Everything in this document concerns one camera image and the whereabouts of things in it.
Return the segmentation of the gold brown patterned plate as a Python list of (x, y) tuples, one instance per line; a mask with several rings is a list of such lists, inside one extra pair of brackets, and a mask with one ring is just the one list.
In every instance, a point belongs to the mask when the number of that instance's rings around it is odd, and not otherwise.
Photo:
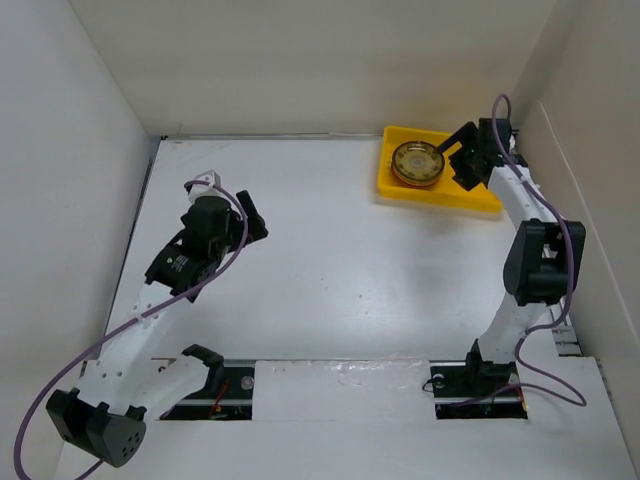
[(445, 170), (444, 156), (423, 141), (399, 145), (392, 154), (391, 171), (404, 184), (423, 188), (437, 183)]

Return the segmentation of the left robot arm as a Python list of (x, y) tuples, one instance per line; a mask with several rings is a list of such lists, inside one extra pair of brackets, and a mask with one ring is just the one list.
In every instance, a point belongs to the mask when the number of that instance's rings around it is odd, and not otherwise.
[(229, 195), (199, 180), (186, 190), (182, 227), (148, 267), (130, 320), (71, 390), (55, 390), (46, 403), (64, 441), (114, 468), (134, 457), (151, 421), (192, 393), (208, 397), (225, 386), (223, 356), (194, 341), (169, 354), (169, 365), (154, 361), (204, 287), (268, 235), (248, 191)]

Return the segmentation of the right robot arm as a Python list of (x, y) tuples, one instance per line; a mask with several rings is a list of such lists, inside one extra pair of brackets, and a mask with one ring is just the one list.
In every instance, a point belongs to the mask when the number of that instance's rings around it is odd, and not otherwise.
[(476, 394), (505, 385), (519, 346), (539, 318), (569, 302), (586, 241), (585, 226), (564, 219), (535, 185), (523, 157), (511, 154), (511, 137), (508, 120), (482, 118), (465, 123), (437, 148), (448, 154), (454, 181), (467, 191), (485, 186), (517, 229), (503, 267), (504, 298), (462, 369), (463, 384)]

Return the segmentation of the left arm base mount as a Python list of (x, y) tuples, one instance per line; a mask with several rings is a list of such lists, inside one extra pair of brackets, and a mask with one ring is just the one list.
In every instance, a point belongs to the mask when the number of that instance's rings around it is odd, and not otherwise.
[(208, 386), (178, 402), (160, 419), (166, 421), (250, 421), (255, 361), (228, 360), (216, 390)]

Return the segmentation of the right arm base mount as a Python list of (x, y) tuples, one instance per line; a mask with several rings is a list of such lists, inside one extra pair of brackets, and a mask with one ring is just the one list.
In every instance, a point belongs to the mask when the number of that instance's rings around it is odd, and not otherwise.
[(463, 361), (431, 362), (429, 367), (423, 390), (433, 395), (437, 420), (528, 418), (519, 389), (496, 394), (519, 383), (514, 363), (483, 373), (472, 373)]

